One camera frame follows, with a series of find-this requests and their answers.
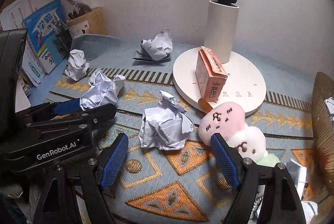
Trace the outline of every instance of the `blue textured pad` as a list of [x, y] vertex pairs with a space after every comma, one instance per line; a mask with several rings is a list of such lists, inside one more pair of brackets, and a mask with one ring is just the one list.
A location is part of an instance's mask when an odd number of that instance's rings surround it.
[[79, 110], [81, 110], [80, 98], [61, 102], [53, 109], [54, 113], [58, 114], [59, 116], [67, 115]]
[[116, 175], [128, 153], [128, 147], [129, 140], [128, 137], [124, 135], [103, 167], [102, 179], [100, 182], [102, 190], [106, 190], [108, 186], [111, 186], [114, 183]]
[[238, 170], [215, 135], [211, 136], [211, 149], [227, 183], [232, 188], [238, 188], [240, 185]]

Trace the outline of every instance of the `plush toy face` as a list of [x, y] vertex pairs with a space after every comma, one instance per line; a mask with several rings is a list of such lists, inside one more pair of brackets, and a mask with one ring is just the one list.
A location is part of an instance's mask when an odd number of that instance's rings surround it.
[[225, 102], [207, 113], [198, 129], [198, 135], [205, 145], [210, 146], [211, 136], [219, 132], [228, 141], [245, 127], [245, 112], [234, 102]]
[[266, 152], [266, 138], [258, 127], [246, 127], [237, 132], [226, 143], [238, 150], [239, 154], [257, 162]]

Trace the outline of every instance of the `book cover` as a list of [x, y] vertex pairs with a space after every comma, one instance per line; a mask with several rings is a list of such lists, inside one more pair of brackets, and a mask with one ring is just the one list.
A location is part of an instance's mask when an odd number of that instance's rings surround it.
[[60, 0], [48, 3], [23, 20], [24, 26], [28, 29], [30, 42], [47, 73], [50, 73], [64, 58], [64, 50], [52, 28], [52, 24], [56, 25], [57, 22], [54, 13], [65, 21]]

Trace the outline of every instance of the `brown plush ear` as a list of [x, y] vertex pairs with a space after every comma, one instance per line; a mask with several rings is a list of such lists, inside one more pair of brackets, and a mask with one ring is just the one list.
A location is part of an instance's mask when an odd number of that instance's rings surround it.
[[209, 113], [213, 109], [213, 107], [203, 98], [200, 98], [197, 103], [205, 114]]

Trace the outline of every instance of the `orange box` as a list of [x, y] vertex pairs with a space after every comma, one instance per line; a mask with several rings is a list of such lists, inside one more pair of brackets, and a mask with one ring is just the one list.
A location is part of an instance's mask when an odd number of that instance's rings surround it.
[[198, 50], [195, 71], [199, 90], [207, 102], [216, 102], [228, 75], [213, 50], [201, 47]]

